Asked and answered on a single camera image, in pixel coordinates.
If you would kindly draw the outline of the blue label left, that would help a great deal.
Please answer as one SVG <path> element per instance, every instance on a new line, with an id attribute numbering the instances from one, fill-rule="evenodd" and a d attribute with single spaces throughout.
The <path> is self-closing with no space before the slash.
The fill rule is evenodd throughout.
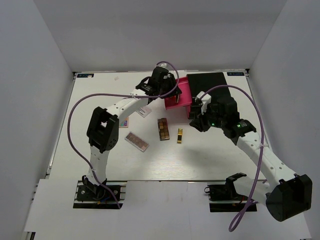
<path id="1" fill-rule="evenodd" d="M 94 74 L 93 73 L 78 73 L 77 78 L 93 78 Z"/>

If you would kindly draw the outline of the blue label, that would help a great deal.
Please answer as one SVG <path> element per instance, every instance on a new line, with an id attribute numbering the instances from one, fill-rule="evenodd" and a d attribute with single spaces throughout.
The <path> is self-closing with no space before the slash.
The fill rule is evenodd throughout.
<path id="1" fill-rule="evenodd" d="M 232 72 L 227 72 L 227 75 L 236 77 L 236 76 L 245 76 L 245 73 L 244 72 L 237 72 L 237 71 L 234 72 L 234 71 L 232 71 Z"/>
<path id="2" fill-rule="evenodd" d="M 93 73 L 78 73 L 77 78 L 93 78 L 94 74 Z"/>

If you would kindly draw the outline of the pink brown eyeshadow palette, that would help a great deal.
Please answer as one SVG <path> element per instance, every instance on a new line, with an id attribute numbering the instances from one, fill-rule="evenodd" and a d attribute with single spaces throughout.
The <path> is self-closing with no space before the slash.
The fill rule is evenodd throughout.
<path id="1" fill-rule="evenodd" d="M 149 147 L 149 144 L 146 141 L 144 141 L 142 138 L 131 131 L 126 135 L 124 139 L 141 152 L 145 152 Z"/>

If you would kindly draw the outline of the colourful eyeshadow palette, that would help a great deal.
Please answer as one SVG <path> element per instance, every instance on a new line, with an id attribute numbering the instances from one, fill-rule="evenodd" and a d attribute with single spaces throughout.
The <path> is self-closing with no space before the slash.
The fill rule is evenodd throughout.
<path id="1" fill-rule="evenodd" d="M 119 123 L 119 128 L 129 127 L 129 117 L 126 117 L 122 122 Z"/>

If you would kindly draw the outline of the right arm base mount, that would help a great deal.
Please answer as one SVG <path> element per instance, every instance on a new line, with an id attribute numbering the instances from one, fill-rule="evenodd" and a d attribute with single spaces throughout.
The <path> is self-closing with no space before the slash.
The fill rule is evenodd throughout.
<path id="1" fill-rule="evenodd" d="M 226 178 L 222 184 L 208 184 L 204 193 L 208 195 L 209 210 L 211 213 L 238 213 L 247 203 L 247 195 L 236 192 L 234 182 L 246 177 L 244 173 L 236 173 Z"/>

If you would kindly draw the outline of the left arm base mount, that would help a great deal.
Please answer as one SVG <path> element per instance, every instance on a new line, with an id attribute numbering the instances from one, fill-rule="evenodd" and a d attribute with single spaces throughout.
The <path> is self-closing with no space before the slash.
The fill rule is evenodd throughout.
<path id="1" fill-rule="evenodd" d="M 98 210 L 119 210 L 126 196 L 126 181 L 107 181 L 106 186 L 113 192 L 112 194 L 104 187 L 99 186 L 95 194 L 89 190 L 81 180 L 77 182 L 73 208 L 74 209 L 98 209 Z"/>

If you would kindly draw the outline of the pink drawer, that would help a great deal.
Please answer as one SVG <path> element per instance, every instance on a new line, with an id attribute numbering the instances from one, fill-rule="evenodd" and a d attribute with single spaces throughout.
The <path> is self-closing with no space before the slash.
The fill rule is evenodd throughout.
<path id="1" fill-rule="evenodd" d="M 181 90 L 181 94 L 179 95 L 178 101 L 176 101 L 176 98 L 174 96 L 164 99 L 164 106 L 166 110 L 191 105 L 192 94 L 187 76 L 179 79 L 178 88 Z"/>

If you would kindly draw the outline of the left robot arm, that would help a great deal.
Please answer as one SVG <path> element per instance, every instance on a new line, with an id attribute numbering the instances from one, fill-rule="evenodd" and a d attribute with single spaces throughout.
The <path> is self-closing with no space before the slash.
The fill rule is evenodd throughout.
<path id="1" fill-rule="evenodd" d="M 92 113 L 86 135 L 90 145 L 90 167 L 86 178 L 92 184 L 88 193 L 99 200 L 105 196 L 108 156 L 119 139 L 120 123 L 138 109 L 157 98 L 176 97 L 182 93 L 176 86 L 175 76 L 168 69 L 157 66 L 150 77 L 143 79 L 135 89 L 117 103 L 96 107 Z"/>

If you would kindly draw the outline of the brown eyeshadow palette upright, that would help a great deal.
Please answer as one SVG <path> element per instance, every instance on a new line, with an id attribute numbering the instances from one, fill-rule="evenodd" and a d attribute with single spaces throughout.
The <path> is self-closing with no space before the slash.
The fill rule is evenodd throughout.
<path id="1" fill-rule="evenodd" d="M 169 140 L 170 139 L 169 125 L 165 117 L 157 119 L 157 127 L 158 127 L 158 133 L 159 133 L 159 140 L 160 141 Z"/>

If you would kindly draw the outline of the gold black lipstick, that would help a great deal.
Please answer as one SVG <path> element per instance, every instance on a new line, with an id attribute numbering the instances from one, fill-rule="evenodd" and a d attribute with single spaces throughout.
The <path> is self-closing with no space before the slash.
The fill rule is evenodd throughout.
<path id="1" fill-rule="evenodd" d="M 178 131 L 177 131 L 177 143 L 178 144 L 182 143 L 182 137 L 183 137 L 183 129 L 178 128 Z"/>

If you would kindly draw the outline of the white labelled card box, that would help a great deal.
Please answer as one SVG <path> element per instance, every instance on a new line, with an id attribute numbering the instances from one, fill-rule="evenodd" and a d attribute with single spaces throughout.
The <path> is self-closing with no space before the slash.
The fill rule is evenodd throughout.
<path id="1" fill-rule="evenodd" d="M 152 112 L 152 110 L 147 106 L 143 106 L 143 107 L 139 108 L 136 112 L 141 117 L 145 118 L 146 116 L 148 116 Z"/>

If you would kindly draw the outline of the blue label right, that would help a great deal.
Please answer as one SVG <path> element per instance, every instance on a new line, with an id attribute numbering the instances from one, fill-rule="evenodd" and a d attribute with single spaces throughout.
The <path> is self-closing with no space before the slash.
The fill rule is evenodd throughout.
<path id="1" fill-rule="evenodd" d="M 227 75 L 236 77 L 236 76 L 245 76 L 245 73 L 244 72 L 237 72 L 237 71 L 234 72 L 234 71 L 232 71 L 232 72 L 227 72 Z"/>

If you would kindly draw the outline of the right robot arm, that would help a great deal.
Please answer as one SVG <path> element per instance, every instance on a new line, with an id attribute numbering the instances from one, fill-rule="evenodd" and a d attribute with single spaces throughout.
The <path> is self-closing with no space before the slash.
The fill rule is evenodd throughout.
<path id="1" fill-rule="evenodd" d="M 266 183 L 256 183 L 251 194 L 253 179 L 245 173 L 235 173 L 226 178 L 224 194 L 233 200 L 240 196 L 251 197 L 265 205 L 279 222 L 311 208 L 312 180 L 306 174 L 298 175 L 261 143 L 262 137 L 256 128 L 240 118 L 233 97 L 224 96 L 213 101 L 209 94 L 200 92 L 195 102 L 197 109 L 190 126 L 200 132 L 211 127 L 222 129 L 223 134 L 254 162 L 266 178 Z"/>

